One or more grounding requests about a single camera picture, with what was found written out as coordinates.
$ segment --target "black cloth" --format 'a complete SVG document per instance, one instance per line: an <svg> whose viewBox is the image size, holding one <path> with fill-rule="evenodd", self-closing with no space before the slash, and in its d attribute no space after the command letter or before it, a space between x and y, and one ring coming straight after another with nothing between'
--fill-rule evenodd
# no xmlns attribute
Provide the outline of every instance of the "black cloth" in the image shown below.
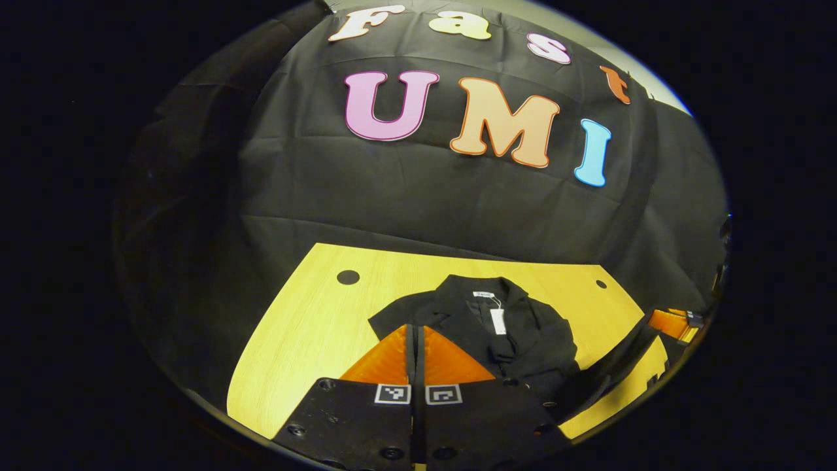
<svg viewBox="0 0 837 471"><path fill-rule="evenodd" d="M474 292L491 292L504 309L506 334L497 334L491 308ZM569 322L506 278L448 276L435 290L397 299L369 319L383 339L409 323L426 325L459 346L498 378L515 377L543 400L578 373Z"/></svg>
<svg viewBox="0 0 837 471"><path fill-rule="evenodd" d="M345 13L404 4L363 36L330 42ZM441 8L478 14L492 38L428 28ZM560 40L560 65L526 34ZM630 106L600 65L628 84ZM377 70L378 119L396 119L406 70L430 70L421 127L396 142L353 135L347 75ZM557 102L546 168L449 148L467 96L497 83L512 109ZM727 214L711 149L688 114L560 32L479 6L307 3L260 25L178 84L139 134L116 203L115 251L132 321L155 361L225 410L229 379L275 294L318 242L436 256L602 265L647 312L704 308ZM607 183L573 177L582 118L606 126Z"/></svg>

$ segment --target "wooden tabletop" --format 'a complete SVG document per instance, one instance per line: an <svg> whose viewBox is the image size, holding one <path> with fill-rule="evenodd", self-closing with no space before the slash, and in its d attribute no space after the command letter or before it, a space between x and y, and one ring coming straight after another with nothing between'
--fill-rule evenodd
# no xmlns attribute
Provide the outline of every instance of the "wooden tabletop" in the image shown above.
<svg viewBox="0 0 837 471"><path fill-rule="evenodd" d="M360 279L343 284L337 275L344 271ZM435 290L451 274L504 277L550 304L570 323L582 369L610 351L643 316L598 265L483 261L317 244L247 343L229 386L228 414L273 438L317 378L339 378L377 344L370 317L398 298ZM662 342L655 340L623 383L562 424L562 431L577 437L627 406L653 375L665 371L666 359Z"/></svg>

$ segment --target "black jacket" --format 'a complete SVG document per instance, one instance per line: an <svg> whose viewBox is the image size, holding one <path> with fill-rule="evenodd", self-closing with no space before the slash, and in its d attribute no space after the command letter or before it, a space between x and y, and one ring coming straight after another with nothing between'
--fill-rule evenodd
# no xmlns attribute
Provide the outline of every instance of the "black jacket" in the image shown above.
<svg viewBox="0 0 837 471"><path fill-rule="evenodd" d="M506 334L497 334L489 309L502 303ZM459 346L498 378L515 377L543 400L578 373L569 322L551 306L529 298L505 278L448 276L435 290L400 298L369 319L379 339L406 323L426 325Z"/></svg>

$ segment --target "white price tag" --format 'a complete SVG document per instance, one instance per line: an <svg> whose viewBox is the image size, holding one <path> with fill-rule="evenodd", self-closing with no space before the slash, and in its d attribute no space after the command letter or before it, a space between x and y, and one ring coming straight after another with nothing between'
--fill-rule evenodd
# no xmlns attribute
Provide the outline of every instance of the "white price tag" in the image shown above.
<svg viewBox="0 0 837 471"><path fill-rule="evenodd" d="M503 322L503 309L491 309L491 320L494 321L494 331L497 335L504 335L506 323Z"/></svg>

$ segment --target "letter u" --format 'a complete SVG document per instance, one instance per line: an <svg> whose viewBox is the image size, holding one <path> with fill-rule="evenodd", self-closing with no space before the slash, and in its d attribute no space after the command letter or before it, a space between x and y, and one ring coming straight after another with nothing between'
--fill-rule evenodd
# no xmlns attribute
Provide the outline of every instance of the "letter u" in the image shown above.
<svg viewBox="0 0 837 471"><path fill-rule="evenodd" d="M377 87L387 81L383 72L362 72L346 77L349 95L346 100L346 126L364 139L397 141L416 132L424 118L424 106L430 86L439 75L423 70L403 72L398 78L407 84L401 116L395 121L381 121L374 115Z"/></svg>

